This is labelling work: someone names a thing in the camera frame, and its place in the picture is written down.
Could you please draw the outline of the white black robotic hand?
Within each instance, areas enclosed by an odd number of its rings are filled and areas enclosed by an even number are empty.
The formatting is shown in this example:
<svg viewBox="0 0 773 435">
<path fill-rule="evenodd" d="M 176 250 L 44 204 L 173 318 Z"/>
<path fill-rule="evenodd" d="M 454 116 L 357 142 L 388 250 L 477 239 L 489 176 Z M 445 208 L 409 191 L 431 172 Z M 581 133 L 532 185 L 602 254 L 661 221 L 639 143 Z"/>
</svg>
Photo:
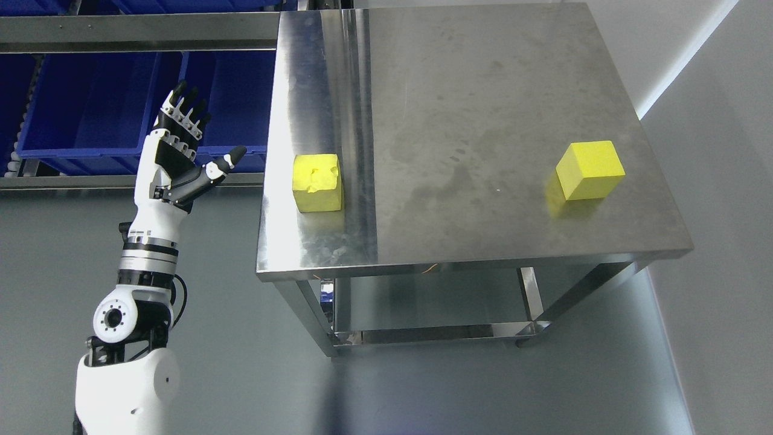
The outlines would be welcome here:
<svg viewBox="0 0 773 435">
<path fill-rule="evenodd" d="M 199 144 L 210 119 L 207 101 L 198 96 L 197 88 L 188 89 L 185 80 L 163 99 L 143 142 L 133 188 L 136 215 L 120 226 L 127 239 L 177 239 L 193 202 L 220 185 L 246 155 L 248 149 L 239 145 L 197 164 Z"/>
</svg>

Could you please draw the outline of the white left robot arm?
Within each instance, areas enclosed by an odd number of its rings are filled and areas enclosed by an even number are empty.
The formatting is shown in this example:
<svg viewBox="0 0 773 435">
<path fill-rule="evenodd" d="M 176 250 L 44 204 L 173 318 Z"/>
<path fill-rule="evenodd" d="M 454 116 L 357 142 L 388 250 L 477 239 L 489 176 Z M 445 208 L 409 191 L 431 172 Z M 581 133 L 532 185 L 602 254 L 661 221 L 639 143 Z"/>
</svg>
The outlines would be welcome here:
<svg viewBox="0 0 773 435">
<path fill-rule="evenodd" d="M 180 384 L 168 348 L 180 223 L 123 223 L 114 289 L 97 305 L 75 375 L 74 434 L 168 434 Z"/>
</svg>

